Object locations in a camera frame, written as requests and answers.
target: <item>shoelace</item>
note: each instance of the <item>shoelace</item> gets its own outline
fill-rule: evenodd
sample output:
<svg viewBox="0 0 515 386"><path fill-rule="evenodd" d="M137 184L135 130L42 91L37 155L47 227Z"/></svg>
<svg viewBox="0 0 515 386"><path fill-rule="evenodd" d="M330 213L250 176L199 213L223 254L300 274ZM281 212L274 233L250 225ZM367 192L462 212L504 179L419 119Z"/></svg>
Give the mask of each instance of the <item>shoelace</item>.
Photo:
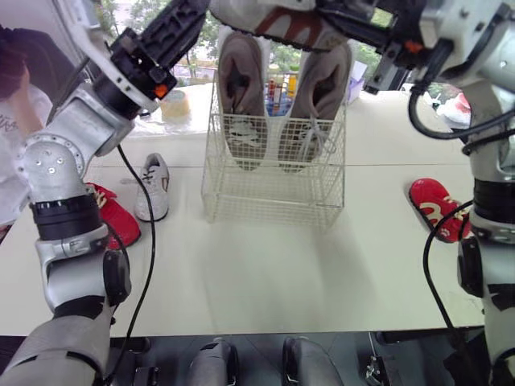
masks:
<svg viewBox="0 0 515 386"><path fill-rule="evenodd" d="M146 172L142 173L142 181L147 183L148 185L151 185L154 179L154 172L155 169L148 170Z"/></svg>
<svg viewBox="0 0 515 386"><path fill-rule="evenodd" d="M97 201L97 205L99 209L102 209L107 203L107 198L105 197L105 193L103 191L98 191L93 188L93 194L95 195L95 200Z"/></svg>
<svg viewBox="0 0 515 386"><path fill-rule="evenodd" d="M336 143L329 138L329 135L329 131L322 131L317 119L311 116L310 129L302 131L301 133L299 133L298 139L292 140L293 143L301 143L298 154L298 160L300 162L307 161L307 155L309 154L309 150L311 149L311 144L314 144L313 139L315 139L315 143L318 146L318 149L315 152L314 157L321 155L324 149L327 150L330 154L335 153Z"/></svg>
<svg viewBox="0 0 515 386"><path fill-rule="evenodd" d="M447 197L443 197L443 201L446 201L448 203L457 203L458 205L460 205L460 203L458 201L456 201L455 199L453 199L452 197L450 197L449 195ZM462 211L458 211L454 217L459 220L459 221L463 221L464 220L464 216L468 215L468 209L463 209Z"/></svg>
<svg viewBox="0 0 515 386"><path fill-rule="evenodd" d="M233 143L235 146L248 145L251 147L261 147L257 130L252 126L249 119L232 118L229 127L229 138L227 142Z"/></svg>

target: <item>shoe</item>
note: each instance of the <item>shoe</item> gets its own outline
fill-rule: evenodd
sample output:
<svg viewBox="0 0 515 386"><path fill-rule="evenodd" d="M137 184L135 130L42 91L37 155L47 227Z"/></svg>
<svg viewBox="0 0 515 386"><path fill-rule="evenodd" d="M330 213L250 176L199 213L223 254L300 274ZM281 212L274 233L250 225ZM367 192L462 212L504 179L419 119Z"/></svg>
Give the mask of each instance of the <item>shoe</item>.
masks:
<svg viewBox="0 0 515 386"><path fill-rule="evenodd" d="M305 51L330 51L347 39L315 7L315 0L212 0L209 10L235 30Z"/></svg>
<svg viewBox="0 0 515 386"><path fill-rule="evenodd" d="M431 231L446 214L461 205L449 195L441 183L434 179L416 180L410 188L410 201ZM454 217L447 220L436 237L446 243L455 243L459 240L461 228L463 228L464 238L471 229L468 210L459 211Z"/></svg>
<svg viewBox="0 0 515 386"><path fill-rule="evenodd" d="M352 51L342 44L330 52L311 53L303 66L290 118L281 134L279 162L311 162L321 155L350 79ZM295 119L310 119L311 124ZM286 172L305 166L280 163Z"/></svg>
<svg viewBox="0 0 515 386"><path fill-rule="evenodd" d="M329 354L307 338L286 338L282 345L282 386L344 386Z"/></svg>
<svg viewBox="0 0 515 386"><path fill-rule="evenodd" d="M136 219L116 202L116 195L100 185L87 183L95 195L102 219L120 236L125 247L138 241L142 235ZM108 249L120 249L116 238L109 232Z"/></svg>
<svg viewBox="0 0 515 386"><path fill-rule="evenodd" d="M188 385L240 384L237 349L222 338L203 346L190 364Z"/></svg>
<svg viewBox="0 0 515 386"><path fill-rule="evenodd" d="M170 174L161 154L150 154L146 158L145 165L141 169L140 178L150 196L154 221L164 219L168 214L169 208L168 184L170 183ZM148 203L141 187L138 188L134 214L141 221L150 221Z"/></svg>
<svg viewBox="0 0 515 386"><path fill-rule="evenodd" d="M224 114L224 134L234 158L265 157L267 130L262 50L248 35L233 32L223 42L218 64L218 88ZM244 170L260 161L236 159Z"/></svg>

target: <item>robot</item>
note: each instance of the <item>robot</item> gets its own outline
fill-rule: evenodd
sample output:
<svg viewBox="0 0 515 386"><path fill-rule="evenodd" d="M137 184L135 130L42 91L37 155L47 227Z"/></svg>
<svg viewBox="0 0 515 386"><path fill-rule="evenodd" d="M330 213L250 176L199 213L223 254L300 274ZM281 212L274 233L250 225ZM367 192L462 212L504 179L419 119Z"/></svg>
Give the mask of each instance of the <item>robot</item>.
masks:
<svg viewBox="0 0 515 386"><path fill-rule="evenodd" d="M108 228L82 178L93 157L112 151L142 110L157 108L175 86L170 68L196 42L208 0L173 0L140 35L125 30L105 49L89 0L58 0L76 44L101 69L81 84L43 131L28 138L19 172L31 186L45 298L54 318L15 354L0 385L108 384L109 327L130 294L129 263L105 250ZM296 0L277 6L298 9ZM408 114L415 129L438 139L415 105L434 80L463 89L472 107L466 150L475 179L474 236L459 247L459 283L483 299L491 384L515 377L515 26L501 0L318 0L305 2L382 59L367 91L388 88L417 71ZM373 25L375 7L395 15ZM222 363L230 350L219 344Z"/></svg>

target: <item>person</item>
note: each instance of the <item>person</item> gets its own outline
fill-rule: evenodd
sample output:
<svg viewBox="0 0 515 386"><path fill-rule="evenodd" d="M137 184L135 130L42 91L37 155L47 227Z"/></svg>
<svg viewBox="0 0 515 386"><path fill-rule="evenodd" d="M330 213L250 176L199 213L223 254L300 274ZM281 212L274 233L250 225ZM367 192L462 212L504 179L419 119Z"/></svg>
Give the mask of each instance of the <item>person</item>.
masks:
<svg viewBox="0 0 515 386"><path fill-rule="evenodd" d="M0 242L29 192L17 174L15 157L24 139L44 127L52 109L48 96L31 84L26 60L0 31Z"/></svg>

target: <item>black cable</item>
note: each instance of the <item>black cable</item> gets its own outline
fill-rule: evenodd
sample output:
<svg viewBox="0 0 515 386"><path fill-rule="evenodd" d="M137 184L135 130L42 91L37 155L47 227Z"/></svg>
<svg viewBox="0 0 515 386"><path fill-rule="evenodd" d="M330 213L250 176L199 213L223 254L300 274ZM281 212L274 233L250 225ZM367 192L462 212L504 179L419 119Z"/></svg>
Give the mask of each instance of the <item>black cable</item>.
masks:
<svg viewBox="0 0 515 386"><path fill-rule="evenodd" d="M449 318L449 314L447 313L447 310L445 309L445 306L443 305L442 299L438 294L438 291L436 290L435 284L433 283L433 279L431 278L431 272L429 270L429 251L431 250L431 244L433 240L436 237L436 234L439 232L440 228L456 213L459 211L462 211L463 209L470 207L472 205L473 201L467 201L466 203L459 205L457 208L455 208L453 211L446 214L433 228L429 236L427 237L426 245L424 247L424 253L422 257L422 265L424 268L424 276L426 277L427 285L429 286L429 289L431 290L431 293L433 294L433 298L435 298L436 305L439 308L440 314L442 314L443 321L447 325L447 328L451 332L452 338L454 340L453 343L456 344L458 352L462 355L463 359L465 360L465 363L469 367L469 371L471 374L471 377L474 379L474 383L476 386L484 386L485 383L481 379L481 376L477 372L477 368L474 367L474 364L472 362L472 358L467 350L466 343L464 341L463 336L459 333L458 330L454 327L452 324L451 318Z"/></svg>
<svg viewBox="0 0 515 386"><path fill-rule="evenodd" d="M54 119L54 116L57 113L57 109L61 107L61 105L66 101L66 98L69 97L70 93L73 91L73 86L75 86L75 82L78 79L80 73L84 68L88 65L89 58L83 59L79 65L73 70L73 73L70 75L68 81L64 84L62 91L59 94L59 97L52 101L52 107L50 113L48 114L47 125L50 125L50 122Z"/></svg>
<svg viewBox="0 0 515 386"><path fill-rule="evenodd" d="M418 102L419 97L420 97L419 92L411 93L410 102L408 103L408 115L410 116L411 125L413 125L413 127L419 133L422 133L425 136L434 138L434 139L450 140L450 139L467 137L469 135L477 134L482 131L485 131L486 129L490 129L491 127L493 127L495 125L500 125L501 123L504 123L511 117L515 116L515 109L512 109L512 110L509 110L507 113L501 114L498 117L495 117L489 121L475 125L468 129L461 130L459 132L444 133L444 132L439 132L439 131L434 131L434 130L428 129L420 121L420 119L418 118L418 114L417 114L417 102Z"/></svg>
<svg viewBox="0 0 515 386"><path fill-rule="evenodd" d="M104 221L104 224L107 226L107 228L109 229L109 233L111 233L111 235L114 237L114 239L117 241L118 243L118 246L120 248L120 250L122 251L123 253L123 257L126 259L127 261L127 264L129 265L129 270L130 270L130 260L129 260L129 253L127 253L127 249L126 249L126 246L125 244L123 244L123 241L122 241L122 238L120 237L120 235L118 235L118 233L114 230L114 228L111 226L111 224L109 224L107 221Z"/></svg>
<svg viewBox="0 0 515 386"><path fill-rule="evenodd" d="M467 216L463 219L463 223L461 224L461 227L459 227L458 241L461 241L464 239L465 227L467 226L469 221L470 221L469 216Z"/></svg>
<svg viewBox="0 0 515 386"><path fill-rule="evenodd" d="M150 286L150 281L152 280L152 273L154 272L154 262L155 262L155 219L154 219L154 211L152 210L152 202L150 201L150 196L148 194L148 191L147 191L145 185L143 184L142 180L139 178L138 174L134 171L134 169L130 165L130 162L127 159L125 153L123 152L122 146L118 145L117 148L118 148L118 153L120 153L120 156L122 157L123 162L127 166L127 169L129 169L129 172L136 179L136 181L138 182L138 185L143 190L143 194L145 195L146 204L148 205L148 209L149 209L149 213L150 213L150 232L152 235L152 248L151 248L151 252L150 252L150 266L148 269L148 274L146 275L146 281L145 281L145 285L143 286L142 294L139 297L138 304L136 305L136 308L134 310L132 318L130 319L129 328L127 328L126 337L123 341L122 350L120 352L120 355L118 356L118 359L113 366L113 370L105 378L104 385L109 385L113 382L114 376L116 375L118 369L120 368L120 365L122 364L123 357L125 356L125 353L127 351L127 343L130 339L130 336L132 335L134 325L136 324L136 319L138 318L139 311L141 310L142 304L145 300L146 292L148 291L148 288Z"/></svg>
<svg viewBox="0 0 515 386"><path fill-rule="evenodd" d="M501 139L511 137L512 135L515 135L515 129L506 130L506 131L503 131L502 133L497 133L497 134L491 135L489 137L481 138L481 139L478 139L477 141L470 142L467 145L465 145L461 151L463 152L463 154L468 156L468 155L472 154L473 150L477 149L480 146L484 146L490 142L500 141Z"/></svg>

